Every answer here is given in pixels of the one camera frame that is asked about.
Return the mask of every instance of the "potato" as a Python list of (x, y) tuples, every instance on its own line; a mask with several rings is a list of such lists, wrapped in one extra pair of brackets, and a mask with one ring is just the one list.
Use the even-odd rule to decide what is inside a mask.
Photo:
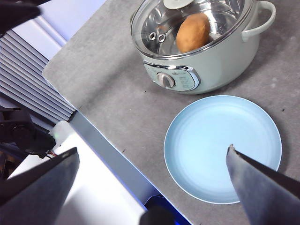
[(189, 15), (181, 24), (176, 44), (181, 53), (187, 53), (207, 44), (210, 32), (210, 23), (204, 13)]

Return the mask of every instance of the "light blue plate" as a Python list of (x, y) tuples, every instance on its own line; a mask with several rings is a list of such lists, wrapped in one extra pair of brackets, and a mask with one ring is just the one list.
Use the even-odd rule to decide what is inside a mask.
[(274, 121), (258, 105), (235, 96), (206, 97), (183, 109), (165, 136), (165, 163), (191, 196), (208, 203), (237, 203), (225, 161), (230, 144), (279, 168), (281, 139)]

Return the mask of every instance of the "white pot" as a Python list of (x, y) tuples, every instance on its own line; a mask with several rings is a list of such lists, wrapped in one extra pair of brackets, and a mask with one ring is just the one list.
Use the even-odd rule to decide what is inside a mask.
[[(135, 17), (139, 10), (147, 7), (143, 4), (133, 18), (132, 35), (149, 76), (166, 89), (191, 95), (215, 90), (237, 78), (254, 58), (259, 34), (271, 26), (276, 15), (272, 3), (246, 0), (236, 24), (220, 38), (193, 52), (163, 56), (142, 49), (133, 32)], [(259, 11), (263, 8), (270, 10), (271, 16), (257, 26)]]

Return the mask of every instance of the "lid knob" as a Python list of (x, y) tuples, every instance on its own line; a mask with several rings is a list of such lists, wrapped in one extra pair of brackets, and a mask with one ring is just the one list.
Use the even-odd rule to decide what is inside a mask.
[(168, 9), (178, 9), (187, 6), (194, 0), (164, 0), (164, 5)]

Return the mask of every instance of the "gray countertop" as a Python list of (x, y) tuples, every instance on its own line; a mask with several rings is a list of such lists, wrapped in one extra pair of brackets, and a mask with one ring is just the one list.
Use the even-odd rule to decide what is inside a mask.
[(283, 144), (280, 171), (300, 180), (300, 4), (272, 0), (276, 20), (246, 71), (217, 91), (185, 96), (158, 87), (146, 74), (129, 23), (141, 2), (107, 0), (43, 75), (193, 224), (248, 224), (240, 203), (205, 203), (176, 185), (165, 166), (164, 137), (176, 114), (195, 100), (240, 96), (274, 119)]

